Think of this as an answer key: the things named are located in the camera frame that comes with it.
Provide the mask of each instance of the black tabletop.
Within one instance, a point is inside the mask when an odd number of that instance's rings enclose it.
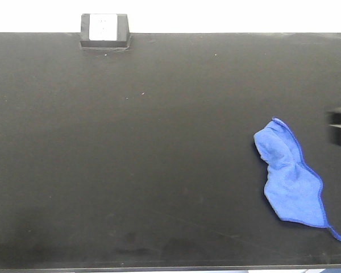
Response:
[[[292,128],[341,233],[341,35],[79,41],[0,34],[0,269],[341,266],[327,230],[276,217],[253,143]]]

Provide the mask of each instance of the white background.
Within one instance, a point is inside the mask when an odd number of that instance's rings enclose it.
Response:
[[[80,32],[82,13],[126,13],[142,33],[341,32],[341,0],[0,0],[0,32]]]

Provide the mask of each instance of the blue microfiber towel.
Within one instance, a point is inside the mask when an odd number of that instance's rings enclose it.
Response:
[[[321,199],[322,179],[305,163],[291,129],[273,118],[254,135],[254,140],[261,158],[269,165],[264,193],[280,220],[327,228],[341,241],[341,235],[327,220]]]

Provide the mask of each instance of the scratch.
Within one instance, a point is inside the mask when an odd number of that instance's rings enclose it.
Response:
[[[160,214],[160,215],[164,215],[164,216],[167,216],[167,217],[169,217],[169,218],[175,219],[175,220],[177,220],[177,221],[183,222],[183,223],[185,223],[185,224],[192,225],[192,226],[198,227],[198,228],[200,228],[200,229],[204,229],[204,230],[207,230],[207,231],[209,231],[209,232],[212,232],[212,233],[215,233],[215,234],[222,235],[222,236],[224,236],[224,237],[226,237],[226,238],[229,238],[229,239],[232,239],[232,240],[234,240],[234,241],[238,241],[238,242],[244,243],[244,244],[246,244],[246,245],[255,246],[255,247],[258,247],[258,248],[260,248],[260,249],[268,250],[268,251],[273,252],[273,253],[281,254],[280,251],[276,251],[276,250],[270,249],[270,248],[268,248],[268,247],[260,246],[260,245],[258,245],[258,244],[256,244],[256,243],[253,243],[253,242],[250,242],[250,241],[246,241],[246,240],[240,239],[240,238],[237,237],[237,235],[225,234],[225,233],[219,232],[219,231],[217,231],[217,230],[210,229],[210,228],[208,228],[208,227],[205,227],[205,226],[196,224],[196,223],[194,223],[194,222],[190,222],[190,221],[184,220],[184,219],[182,219],[182,218],[175,217],[175,216],[170,215],[170,214],[168,214],[168,213],[160,212],[160,211],[158,211],[158,210],[154,210],[154,209],[149,209],[149,210],[152,211],[152,212],[154,212],[154,213],[157,213],[157,214]]]

